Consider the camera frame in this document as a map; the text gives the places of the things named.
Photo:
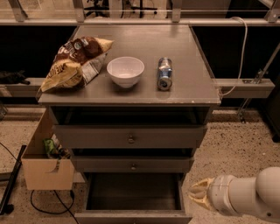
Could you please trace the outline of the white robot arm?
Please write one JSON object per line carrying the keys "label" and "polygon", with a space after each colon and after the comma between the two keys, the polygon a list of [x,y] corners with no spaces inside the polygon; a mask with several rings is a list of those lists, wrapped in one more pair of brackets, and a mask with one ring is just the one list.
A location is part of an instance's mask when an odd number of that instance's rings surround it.
{"label": "white robot arm", "polygon": [[188,197],[224,216],[246,214],[280,224],[280,168],[266,168],[251,178],[205,178],[189,188]]}

